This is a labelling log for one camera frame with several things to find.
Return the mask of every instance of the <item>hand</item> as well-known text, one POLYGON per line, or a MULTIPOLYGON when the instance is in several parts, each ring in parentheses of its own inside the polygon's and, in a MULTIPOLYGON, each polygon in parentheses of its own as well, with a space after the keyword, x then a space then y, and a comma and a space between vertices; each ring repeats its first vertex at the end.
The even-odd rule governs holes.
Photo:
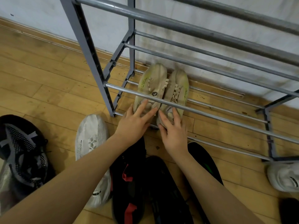
POLYGON ((162 111, 159 111, 160 118, 167 130, 159 124, 163 144, 167 152, 175 159, 177 156, 184 155, 188 152, 187 127, 182 122, 175 108, 173 109, 174 125, 168 120, 162 111))
POLYGON ((147 103, 148 100, 144 100, 134 114, 133 105, 131 105, 118 123, 113 136, 120 140, 121 143, 124 143, 127 148, 135 144, 143 136, 150 126, 150 123, 147 123, 148 120, 150 120, 158 110, 158 108, 153 108, 143 117, 140 117, 147 103))

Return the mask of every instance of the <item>rack shelf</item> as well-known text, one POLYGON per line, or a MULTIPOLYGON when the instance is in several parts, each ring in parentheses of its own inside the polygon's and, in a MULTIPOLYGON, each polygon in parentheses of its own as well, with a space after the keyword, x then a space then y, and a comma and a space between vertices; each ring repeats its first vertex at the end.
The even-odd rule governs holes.
MULTIPOLYGON (((185 48, 188 50, 192 50, 195 52, 199 52, 205 55, 209 55, 209 56, 213 56, 222 60, 226 60, 226 61, 230 61, 232 63, 235 64, 240 64, 246 67, 250 67, 253 69, 257 69, 260 71, 264 71, 267 72, 269 74, 273 74, 273 75, 278 75, 280 77, 286 78, 286 79, 291 79, 294 81, 298 81, 299 82, 299 78, 296 76, 292 76, 292 75, 288 75, 279 71, 275 71, 275 70, 271 70, 265 67, 261 67, 261 66, 257 66, 254 64, 250 64, 244 61, 240 61, 240 60, 236 60, 227 56, 223 56, 223 55, 219 55, 213 52, 209 52, 203 49, 198 49, 198 48, 194 48, 182 43, 178 43, 175 41, 171 41, 168 39, 164 39, 161 37, 157 37, 151 34, 146 34, 144 32, 140 32, 137 31, 135 29, 135 20, 139 20, 142 22, 146 22, 146 23, 150 23, 152 25, 156 25, 156 26, 160 26, 160 27, 164 27, 170 30, 174 30, 174 31, 178 31, 180 33, 184 33, 187 35, 191 35, 194 37, 198 37, 207 41, 212 41, 218 44, 222 44, 222 45, 226 45, 229 47, 233 47, 239 50, 243 50, 246 52, 251 52, 260 56, 264 56, 267 58, 271 58, 273 60, 277 60, 277 61, 281 61, 284 63, 288 63, 288 64, 292 64, 295 66, 299 66, 299 56, 296 54, 292 54, 292 53, 288 53, 282 50, 278 50, 278 49, 274 49, 268 46, 264 46, 264 45, 260 45, 254 42, 249 42, 243 39, 239 39, 236 37, 232 37, 232 36, 228 36, 226 34, 221 34, 215 31, 211 31, 205 28, 201 28, 198 26, 194 26, 188 23, 184 23, 184 22, 180 22, 177 20, 173 20, 170 18, 166 18, 157 14, 153 14, 153 13, 149 13, 140 9, 136 9, 135 8, 135 0, 128 0, 128 5, 122 5, 119 3, 115 3, 109 0, 60 0, 62 3, 62 6, 64 8, 64 11, 69 19, 69 22, 72 26, 72 29, 76 35, 76 38, 82 48, 83 54, 86 58, 86 61, 91 69, 91 72, 95 78, 95 81, 99 87, 99 90, 102 94, 102 97, 104 99, 104 102, 107 106, 107 109, 110 113, 111 116, 115 116, 115 115, 122 115, 121 113, 118 113, 116 111, 117 108, 117 104, 118 104, 118 100, 120 99, 122 92, 126 92, 126 93, 130 93, 130 94, 134 94, 136 96, 140 96, 143 98, 147 98, 153 101, 157 101, 163 104, 167 104, 179 109, 183 109, 183 110, 187 110, 205 117, 209 117, 212 119, 216 119, 225 123, 229 123, 229 124, 233 124, 242 128, 246 128, 255 132, 259 132, 262 134, 267 135, 267 143, 268 143, 268 154, 269 157, 267 156, 261 156, 259 154, 255 154, 255 153, 250 153, 250 152, 245 152, 245 151, 240 151, 240 150, 236 150, 233 148, 229 148, 229 147, 223 147, 220 145, 216 145, 213 143, 209 143, 209 142, 205 142, 196 138, 192 138, 192 137, 188 137, 190 140, 194 140, 197 141, 199 143, 204 143, 204 144, 208 144, 211 146, 215 146, 221 149, 226 149, 226 150, 230 150, 230 151, 234 151, 234 152, 238 152, 238 153, 242 153, 242 154, 246 154, 249 156, 254 156, 257 158, 262 159, 263 162, 298 162, 299 161, 299 156, 292 156, 292 157, 279 157, 276 153, 276 149, 275 149, 275 143, 273 138, 279 138, 288 142, 292 142, 292 143, 296 143, 299 144, 299 141, 296 139, 292 139, 289 137, 285 137, 276 133, 272 132, 272 125, 271 125, 271 119, 270 119, 270 110, 278 105, 283 104, 284 102, 290 101, 296 97, 299 97, 299 90, 297 91, 289 91, 289 90, 285 90, 279 87, 275 87, 272 85, 268 85, 265 83, 260 83, 260 82, 256 82, 254 80, 245 78, 245 77, 241 77, 239 75, 235 75, 229 72, 225 72, 219 69, 215 69, 215 68, 211 68, 208 66, 204 66, 201 64, 197 64, 194 62, 190 62, 187 60, 183 60, 174 56, 169 56, 163 53, 159 53, 159 52, 155 52, 149 49, 145 49, 142 47, 138 47, 135 45, 135 36, 143 36, 143 37, 147 37, 150 39, 154 39, 160 42, 164 42, 167 44, 171 44, 171 45, 175 45, 181 48, 185 48), (84 17, 84 13, 81 7, 81 4, 86 4, 92 7, 96 7, 105 11, 109 11, 112 13, 116 13, 122 16, 126 16, 128 17, 128 24, 129 24, 129 30, 128 32, 125 34, 124 38, 122 39, 122 41, 120 42, 118 48, 116 49, 116 51, 114 52, 113 56, 111 57, 110 62, 106 65, 106 67, 104 68, 104 70, 102 70, 99 59, 97 57, 96 54, 96 50, 91 38, 91 35, 89 33, 89 29, 84 17), (110 72, 112 71, 112 69, 116 66, 116 63, 119 59, 119 57, 121 56, 123 50, 125 48, 129 48, 129 55, 130 55, 130 69, 128 71, 128 74, 126 76, 126 79, 124 80, 122 86, 116 86, 113 84, 108 83, 108 80, 110 78, 110 72), (268 105, 265 106, 259 106, 259 105, 254 105, 254 104, 250 104, 244 101, 240 101, 238 99, 232 98, 232 97, 227 97, 227 96, 223 96, 223 95, 219 95, 213 92, 209 92, 209 91, 205 91, 201 88, 197 88, 194 86, 190 86, 191 89, 195 89, 204 93, 209 93, 218 97, 221 97, 223 99, 229 99, 229 100, 233 100, 233 101, 237 101, 239 103, 242 103, 244 105, 249 105, 249 106, 253 106, 256 107, 256 113, 258 114, 262 114, 264 119, 258 119, 258 118, 254 118, 254 117, 249 117, 247 115, 243 115, 241 113, 236 113, 233 112, 231 110, 228 109, 223 109, 221 107, 217 107, 214 105, 210 105, 204 102, 200 102, 200 101, 196 101, 193 99, 188 99, 189 102, 193 102, 193 103, 197 103, 199 105, 204 105, 204 106, 208 106, 214 109, 218 109, 224 112, 228 112, 234 115, 238 115, 238 116, 242 116, 245 118, 249 118, 251 120, 254 121, 259 121, 264 123, 265 125, 265 130, 259 129, 259 128, 255 128, 252 127, 250 125, 246 125, 243 123, 239 123, 236 121, 232 121, 226 118, 222 118, 219 116, 215 116, 215 115, 211 115, 208 113, 205 113, 203 111, 199 111, 197 109, 194 108, 190 108, 190 107, 186 107, 186 106, 182 106, 182 105, 178 105, 172 102, 168 102, 162 99, 158 99, 146 94, 142 94, 139 92, 136 92, 134 90, 129 90, 127 88, 125 88, 127 83, 130 84, 134 84, 134 85, 138 85, 138 83, 133 82, 130 79, 130 77, 132 75, 134 75, 134 72, 139 72, 139 73, 143 73, 139 70, 135 69, 135 51, 140 51, 140 52, 144 52, 144 53, 148 53, 154 56, 158 56, 161 58, 165 58, 168 60, 172 60, 178 63, 182 63, 182 64, 186 64, 189 66, 193 66, 196 68, 200 68, 203 70, 207 70, 216 74, 220 74, 220 75, 224 75, 233 79, 237 79, 240 81, 244 81, 247 83, 251 83, 257 86, 261 86, 261 87, 265 87, 274 91, 278 91, 281 93, 286 94, 286 96, 271 102, 268 105), (118 95, 116 96, 115 100, 112 101, 111 97, 110 97, 110 93, 108 88, 113 88, 118 90, 118 95)), ((282 20, 278 20, 278 19, 274 19, 268 16, 264 16, 264 15, 260 15, 260 14, 256 14, 253 12, 249 12, 249 11, 241 11, 238 8, 235 7, 231 7, 228 5, 224 5, 221 3, 217 3, 214 1, 210 1, 210 0, 177 0, 183 3, 187 3, 187 4, 191 4, 197 7, 201 7, 201 8, 205 8, 211 11, 215 11, 215 12, 219 12, 221 14, 226 14, 226 15, 230 15, 236 18, 240 18, 243 20, 247 20, 250 22, 254 22, 254 23, 258 23, 264 26, 268 26, 268 27, 272 27, 278 30, 282 30, 288 33, 292 33, 295 35, 299 35, 299 25, 293 24, 293 23, 289 23, 289 22, 284 22, 282 20)))

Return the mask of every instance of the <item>person's left arm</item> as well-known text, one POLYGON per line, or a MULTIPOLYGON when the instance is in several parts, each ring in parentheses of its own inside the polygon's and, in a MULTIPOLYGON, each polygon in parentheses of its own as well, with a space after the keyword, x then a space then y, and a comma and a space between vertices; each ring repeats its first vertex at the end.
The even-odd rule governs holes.
POLYGON ((113 136, 7 211, 0 223, 73 223, 110 165, 149 127, 157 109, 140 117, 146 104, 135 114, 130 106, 113 136))

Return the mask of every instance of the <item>wooden floor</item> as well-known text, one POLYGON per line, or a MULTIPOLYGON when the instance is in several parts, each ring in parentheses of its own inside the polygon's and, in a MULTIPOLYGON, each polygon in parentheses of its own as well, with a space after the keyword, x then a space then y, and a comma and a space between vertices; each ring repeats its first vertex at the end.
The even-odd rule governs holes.
MULTIPOLYGON (((106 61, 100 60, 102 67, 106 61)), ((110 83, 121 85, 128 69, 115 67, 110 83)), ((140 75, 133 81, 138 82, 140 75)), ((114 98, 117 91, 111 89, 114 98)), ((254 108, 197 91, 190 91, 190 98, 261 118, 254 108)), ((244 100, 258 102, 258 98, 245 96, 244 100)), ((134 101, 125 94, 118 104, 124 112, 134 101)), ((229 118, 263 129, 263 124, 243 117, 227 115, 204 106, 187 104, 217 116, 229 118)), ((48 157, 57 173, 75 161, 74 142, 82 119, 99 113, 107 122, 110 135, 117 127, 119 117, 109 116, 103 98, 96 86, 83 54, 28 37, 0 27, 0 115, 15 114, 35 124, 49 140, 48 157)), ((189 135, 218 145, 245 149, 267 155, 266 137, 240 127, 185 112, 189 135)), ((275 132, 289 137, 299 137, 298 120, 272 114, 275 132)), ((159 132, 148 130, 144 136, 148 155, 158 155, 166 162, 184 198, 188 198, 182 173, 167 154, 159 132)), ((299 154, 299 146, 276 140, 281 155, 299 154)), ((203 145, 211 154, 225 187, 267 224, 280 223, 278 198, 287 196, 271 187, 260 159, 203 145)), ((190 205, 195 223, 200 217, 190 205)), ((75 223, 113 223, 111 201, 97 209, 84 209, 75 223)), ((141 223, 154 223, 151 206, 147 204, 141 223)))

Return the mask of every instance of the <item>forearm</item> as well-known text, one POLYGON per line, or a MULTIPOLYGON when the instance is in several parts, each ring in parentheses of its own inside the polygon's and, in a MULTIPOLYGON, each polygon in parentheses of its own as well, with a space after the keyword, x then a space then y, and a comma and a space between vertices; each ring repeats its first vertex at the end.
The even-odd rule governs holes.
POLYGON ((73 223, 107 169, 125 149, 126 145, 112 136, 14 206, 1 222, 73 223))
POLYGON ((211 224, 263 223, 189 153, 173 156, 211 224))

